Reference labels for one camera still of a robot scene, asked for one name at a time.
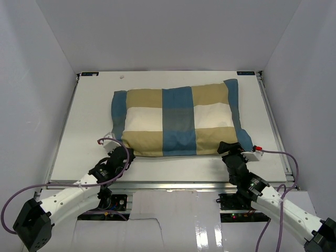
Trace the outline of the checkered blue beige pillowcase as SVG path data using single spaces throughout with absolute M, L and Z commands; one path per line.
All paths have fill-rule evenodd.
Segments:
M 236 79 L 172 89 L 116 91 L 112 135 L 143 157 L 216 154 L 220 143 L 251 151 L 242 128 Z

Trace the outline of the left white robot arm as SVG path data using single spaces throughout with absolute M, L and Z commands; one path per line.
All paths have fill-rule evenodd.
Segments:
M 37 251 L 51 239 L 52 229 L 63 221 L 94 210 L 107 209 L 112 203 L 109 186 L 128 169 L 134 151 L 121 146 L 100 160 L 88 174 L 55 195 L 29 199 L 20 210 L 13 229 L 28 251 Z

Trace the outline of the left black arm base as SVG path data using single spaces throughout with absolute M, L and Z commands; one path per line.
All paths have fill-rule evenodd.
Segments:
M 125 211 L 127 209 L 127 194 L 113 194 L 109 189 L 98 193 L 100 200 L 98 210 Z

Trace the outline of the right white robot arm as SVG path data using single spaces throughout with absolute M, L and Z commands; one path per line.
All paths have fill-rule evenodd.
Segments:
M 278 188 L 249 171 L 248 162 L 260 161 L 268 151 L 253 146 L 247 152 L 239 143 L 220 142 L 218 154 L 226 165 L 230 184 L 237 188 L 237 203 L 243 209 L 251 207 L 265 214 L 279 224 L 279 236 L 276 251 L 280 250 L 282 233 L 289 232 L 301 244 L 305 251 L 335 251 L 335 221 L 325 220 L 311 215 L 286 198 L 296 187 Z

